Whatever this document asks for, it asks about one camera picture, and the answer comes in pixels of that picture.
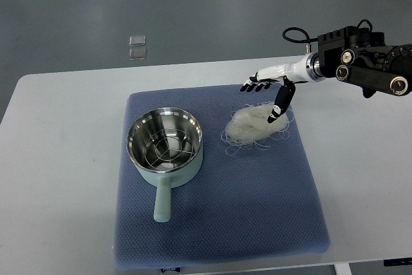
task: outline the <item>robotic arm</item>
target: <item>robotic arm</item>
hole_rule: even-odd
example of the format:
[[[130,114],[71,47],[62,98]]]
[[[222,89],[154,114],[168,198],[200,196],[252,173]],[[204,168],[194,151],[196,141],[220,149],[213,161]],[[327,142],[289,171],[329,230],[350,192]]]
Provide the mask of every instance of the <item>robotic arm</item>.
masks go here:
[[[366,22],[369,28],[360,28]],[[303,32],[306,40],[286,36],[290,30]],[[275,82],[283,82],[277,93],[268,122],[275,121],[289,107],[295,84],[320,82],[336,77],[338,81],[360,86],[365,98],[376,91],[395,96],[407,95],[412,87],[412,44],[386,46],[382,32],[372,32],[368,20],[358,26],[347,26],[315,39],[310,39],[301,28],[288,28],[283,38],[293,43],[306,43],[306,55],[296,63],[263,68],[249,77],[241,91],[268,89]],[[318,52],[310,52],[310,43],[318,42]]]

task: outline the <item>black cable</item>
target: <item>black cable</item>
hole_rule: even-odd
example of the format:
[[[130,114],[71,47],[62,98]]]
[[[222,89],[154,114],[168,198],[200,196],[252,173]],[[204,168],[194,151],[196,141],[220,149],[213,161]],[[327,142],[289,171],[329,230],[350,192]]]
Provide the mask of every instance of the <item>black cable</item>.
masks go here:
[[[290,32],[292,30],[296,30],[298,32],[303,33],[304,36],[306,37],[306,39],[305,40],[295,40],[295,39],[287,37],[286,33]],[[289,28],[285,29],[282,33],[282,38],[289,41],[289,42],[292,42],[292,43],[312,43],[312,42],[317,41],[317,38],[310,38],[309,34],[306,32],[306,30],[304,30],[302,28],[299,28],[299,27],[289,27]]]
[[[372,32],[372,23],[369,22],[367,19],[361,20],[361,21],[359,22],[358,26],[356,26],[356,28],[359,28],[359,26],[360,26],[363,22],[365,22],[366,24],[368,24],[368,26],[369,26],[369,32]]]

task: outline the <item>stainless steel pot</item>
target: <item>stainless steel pot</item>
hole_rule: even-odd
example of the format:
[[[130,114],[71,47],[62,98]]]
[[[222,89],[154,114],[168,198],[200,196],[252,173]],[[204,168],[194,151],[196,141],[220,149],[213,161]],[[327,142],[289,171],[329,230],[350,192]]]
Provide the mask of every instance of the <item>stainless steel pot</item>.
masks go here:
[[[157,186],[154,220],[169,221],[171,188],[191,180],[203,161],[198,121],[182,109],[154,109],[131,126],[127,152],[142,177]]]

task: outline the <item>blue textured mat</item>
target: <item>blue textured mat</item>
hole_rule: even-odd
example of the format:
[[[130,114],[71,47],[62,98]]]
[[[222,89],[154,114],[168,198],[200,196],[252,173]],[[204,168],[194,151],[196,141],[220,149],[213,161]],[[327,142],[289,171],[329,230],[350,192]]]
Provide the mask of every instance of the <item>blue textured mat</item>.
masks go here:
[[[295,122],[287,140],[268,140],[267,151],[227,156],[220,134],[231,111],[269,101],[276,92],[241,93],[239,85],[135,93],[127,101],[115,227],[120,270],[325,252],[330,244],[321,204]],[[153,220],[156,187],[126,152],[132,123],[162,107],[192,113],[203,130],[203,165],[172,189],[172,216]]]

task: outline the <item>gray floor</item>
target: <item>gray floor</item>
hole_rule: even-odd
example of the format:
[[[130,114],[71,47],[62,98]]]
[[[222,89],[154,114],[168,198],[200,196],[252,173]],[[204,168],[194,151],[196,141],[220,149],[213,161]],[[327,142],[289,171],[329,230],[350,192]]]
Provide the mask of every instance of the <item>gray floor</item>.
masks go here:
[[[302,55],[304,46],[281,38],[285,28],[314,37],[363,18],[389,45],[412,42],[411,0],[0,0],[0,119],[26,74]],[[133,34],[147,36],[144,60],[128,60]],[[381,261],[351,268],[355,275],[412,272]]]

